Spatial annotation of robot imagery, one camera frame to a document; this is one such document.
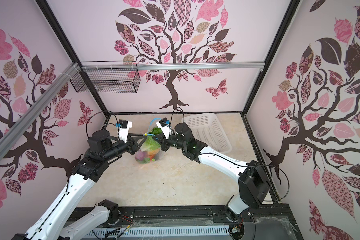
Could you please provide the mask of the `aluminium rail left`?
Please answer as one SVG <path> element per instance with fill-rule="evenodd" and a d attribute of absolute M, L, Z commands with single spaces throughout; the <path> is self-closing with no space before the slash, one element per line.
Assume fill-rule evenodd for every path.
<path fill-rule="evenodd" d="M 11 127 L 7 134 L 0 139 L 0 161 L 4 158 L 12 146 L 26 132 L 33 121 L 42 113 L 43 109 L 52 101 L 53 97 L 61 90 L 61 88 L 79 72 L 79 64 L 71 63 L 47 88 L 37 101 L 23 114 L 20 119 Z"/>

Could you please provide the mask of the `clear blue-zipper zip bag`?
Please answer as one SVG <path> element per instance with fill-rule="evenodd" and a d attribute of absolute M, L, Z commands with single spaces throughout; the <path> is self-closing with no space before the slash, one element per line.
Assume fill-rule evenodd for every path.
<path fill-rule="evenodd" d="M 162 133 L 160 128 L 154 126 L 154 124 L 156 124 L 159 120 L 160 118 L 153 119 L 150 122 L 147 133 L 144 134 L 147 139 L 143 142 L 142 146 L 135 154 L 135 160 L 139 164 L 148 164 L 159 159 L 161 145 L 153 139 L 155 135 Z"/>

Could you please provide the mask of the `orange toy pumpkin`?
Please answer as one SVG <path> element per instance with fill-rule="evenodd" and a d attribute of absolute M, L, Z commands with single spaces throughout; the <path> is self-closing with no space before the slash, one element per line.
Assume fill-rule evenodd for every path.
<path fill-rule="evenodd" d="M 159 153 L 149 154 L 149 155 L 148 155 L 148 158 L 149 158 L 150 162 L 156 161 L 156 160 L 158 159 L 158 157 L 159 157 Z"/>

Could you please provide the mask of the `purple toy onion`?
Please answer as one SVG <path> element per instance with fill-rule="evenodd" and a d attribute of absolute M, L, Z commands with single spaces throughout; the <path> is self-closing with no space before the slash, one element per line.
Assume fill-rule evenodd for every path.
<path fill-rule="evenodd" d="M 145 163 L 145 158 L 148 157 L 148 154 L 147 152 L 143 151 L 138 151 L 136 154 L 135 154 L 135 159 L 138 163 L 141 163 L 141 164 L 144 164 Z"/>

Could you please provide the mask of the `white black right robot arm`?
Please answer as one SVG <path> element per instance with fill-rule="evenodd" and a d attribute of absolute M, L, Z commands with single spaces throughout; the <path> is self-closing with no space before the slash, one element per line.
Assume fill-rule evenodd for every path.
<path fill-rule="evenodd" d="M 171 129 L 166 118 L 156 122 L 161 133 L 154 135 L 162 151 L 170 147 L 179 149 L 191 161 L 212 167 L 238 183 L 239 193 L 232 196 L 225 205 L 225 215 L 235 222 L 248 208 L 259 209 L 270 191 L 270 181 L 257 161 L 243 162 L 228 157 L 196 139 L 186 123 L 179 123 Z"/>

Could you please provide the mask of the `aluminium rail back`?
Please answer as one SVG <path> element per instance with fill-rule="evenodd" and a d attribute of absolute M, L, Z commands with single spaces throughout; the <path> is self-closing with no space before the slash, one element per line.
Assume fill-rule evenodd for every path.
<path fill-rule="evenodd" d="M 100 70 L 132 70 L 132 71 L 156 71 L 156 70 L 199 70 L 199 69 L 263 69 L 264 62 L 228 62 L 228 63 L 185 63 L 185 64 L 130 64 L 105 65 L 101 62 L 82 62 L 83 71 Z"/>

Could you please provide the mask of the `green toy cabbage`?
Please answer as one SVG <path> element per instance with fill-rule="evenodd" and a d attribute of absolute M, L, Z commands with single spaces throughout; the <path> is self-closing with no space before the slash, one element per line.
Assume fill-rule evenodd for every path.
<path fill-rule="evenodd" d="M 160 151 L 160 145 L 153 140 L 154 135 L 161 134 L 162 130 L 160 128 L 153 128 L 150 132 L 147 133 L 147 139 L 143 143 L 141 150 L 149 154 L 156 154 Z"/>

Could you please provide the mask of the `black base platform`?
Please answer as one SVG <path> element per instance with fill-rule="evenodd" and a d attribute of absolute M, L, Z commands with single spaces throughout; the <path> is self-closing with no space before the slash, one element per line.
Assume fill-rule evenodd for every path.
<path fill-rule="evenodd" d="M 117 223 L 104 223 L 96 228 L 228 226 L 231 240 L 303 239 L 287 204 L 247 209 L 235 222 L 227 219 L 223 205 L 120 207 L 119 210 L 121 218 Z"/>

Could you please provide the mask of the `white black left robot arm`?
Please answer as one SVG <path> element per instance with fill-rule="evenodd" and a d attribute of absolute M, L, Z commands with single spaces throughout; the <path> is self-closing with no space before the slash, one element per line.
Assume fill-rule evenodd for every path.
<path fill-rule="evenodd" d="M 104 223 L 120 220 L 118 204 L 101 201 L 90 213 L 64 227 L 81 199 L 97 183 L 109 165 L 124 153 L 135 154 L 147 139 L 143 134 L 130 134 L 122 129 L 123 139 L 113 137 L 107 130 L 99 130 L 88 138 L 89 149 L 72 170 L 66 186 L 46 212 L 24 234 L 14 240 L 80 240 L 88 232 Z"/>

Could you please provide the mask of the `aluminium rail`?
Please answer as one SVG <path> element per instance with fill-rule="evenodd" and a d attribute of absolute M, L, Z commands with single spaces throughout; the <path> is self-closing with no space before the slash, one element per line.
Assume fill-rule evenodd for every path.
<path fill-rule="evenodd" d="M 0 161 L 4 158 L 12 146 L 26 132 L 33 121 L 42 113 L 43 109 L 52 101 L 53 97 L 61 90 L 61 88 L 79 72 L 79 64 L 71 63 L 47 88 L 37 101 L 23 114 L 20 119 L 11 127 L 7 134 L 0 139 Z"/>
<path fill-rule="evenodd" d="M 101 62 L 82 62 L 83 71 L 100 70 L 132 70 L 132 71 L 156 71 L 156 70 L 199 70 L 199 69 L 263 69 L 264 62 L 228 62 L 228 63 L 185 63 L 185 64 L 130 64 L 105 65 Z"/>

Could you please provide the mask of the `white perforated plastic basket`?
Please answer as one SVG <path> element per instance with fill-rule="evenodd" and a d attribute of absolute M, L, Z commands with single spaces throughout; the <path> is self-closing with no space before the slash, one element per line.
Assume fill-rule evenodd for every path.
<path fill-rule="evenodd" d="M 206 143 L 217 152 L 226 154 L 232 151 L 232 145 L 216 114 L 187 116 L 185 123 L 190 127 L 197 140 Z"/>

